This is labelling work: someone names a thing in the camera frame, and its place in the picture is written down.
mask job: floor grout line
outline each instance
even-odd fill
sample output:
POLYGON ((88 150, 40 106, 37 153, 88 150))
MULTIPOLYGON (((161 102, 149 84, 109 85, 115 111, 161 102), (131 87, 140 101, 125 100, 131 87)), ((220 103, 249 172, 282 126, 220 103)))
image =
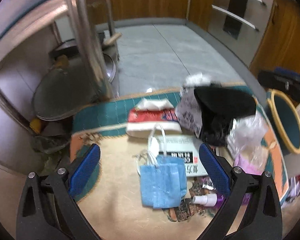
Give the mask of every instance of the floor grout line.
POLYGON ((166 43, 169 45, 169 47, 172 49, 172 51, 174 52, 174 54, 176 54, 176 56, 178 57, 178 59, 180 60, 180 62, 182 63, 183 67, 186 69, 186 71, 188 72, 188 74, 190 75, 189 71, 187 70, 186 66, 183 64, 183 62, 181 61, 181 59, 179 58, 178 54, 174 51, 174 49, 170 46, 169 42, 165 39, 165 37, 160 33, 160 35, 162 36, 162 38, 164 38, 164 40, 166 41, 166 43))

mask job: blue gripper pad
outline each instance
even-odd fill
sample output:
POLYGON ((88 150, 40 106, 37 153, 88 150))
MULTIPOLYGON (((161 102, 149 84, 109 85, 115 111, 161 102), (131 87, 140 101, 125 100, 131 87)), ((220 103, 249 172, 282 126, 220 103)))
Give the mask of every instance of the blue gripper pad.
POLYGON ((70 178, 68 193, 72 198, 82 192, 99 160, 100 147, 95 144, 70 178))
POLYGON ((218 193, 227 198, 230 195, 230 179, 215 155, 204 143, 200 145, 199 158, 218 193))

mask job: tile floor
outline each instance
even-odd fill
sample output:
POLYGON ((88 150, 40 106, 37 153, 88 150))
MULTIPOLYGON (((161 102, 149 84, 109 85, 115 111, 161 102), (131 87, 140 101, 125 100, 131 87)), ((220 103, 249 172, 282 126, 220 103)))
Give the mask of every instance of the tile floor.
POLYGON ((242 81, 231 65, 203 38, 183 25, 117 28, 120 96, 181 86, 203 72, 219 82, 242 81))

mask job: yellow object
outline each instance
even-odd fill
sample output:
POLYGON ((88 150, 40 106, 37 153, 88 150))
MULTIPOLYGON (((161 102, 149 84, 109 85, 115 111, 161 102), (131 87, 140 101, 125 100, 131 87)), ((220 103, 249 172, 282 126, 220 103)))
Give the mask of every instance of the yellow object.
POLYGON ((291 139, 287 135, 287 132, 286 132, 287 127, 284 127, 282 124, 282 121, 278 114, 278 109, 275 105, 274 97, 276 96, 276 97, 283 99, 285 101, 285 103, 287 104, 287 106, 291 109, 291 112, 293 113, 294 116, 292 116, 292 115, 289 116, 289 119, 290 119, 289 125, 291 125, 291 126, 298 125, 298 129, 300 132, 300 117, 296 111, 296 108, 294 107, 293 103, 288 98, 288 96, 286 94, 284 94, 283 92, 275 90, 275 89, 269 90, 268 92, 271 94, 270 94, 270 97, 267 99, 267 103, 270 107, 272 117, 274 119, 274 123, 276 125, 276 128, 279 132, 281 139, 283 140, 285 146, 291 153, 300 154, 300 145, 299 145, 299 147, 296 147, 295 145, 293 145, 293 143, 291 142, 291 139))
POLYGON ((42 129, 42 122, 39 118, 35 117, 34 119, 31 120, 30 122, 30 128, 36 133, 40 134, 41 129, 42 129))

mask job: black label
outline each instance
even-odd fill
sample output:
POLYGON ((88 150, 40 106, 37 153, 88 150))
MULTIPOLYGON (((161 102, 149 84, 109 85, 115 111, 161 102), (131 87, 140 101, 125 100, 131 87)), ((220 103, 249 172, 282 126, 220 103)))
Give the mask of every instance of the black label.
POLYGON ((167 152, 167 156, 181 158, 185 163, 193 163, 193 154, 192 152, 167 152))

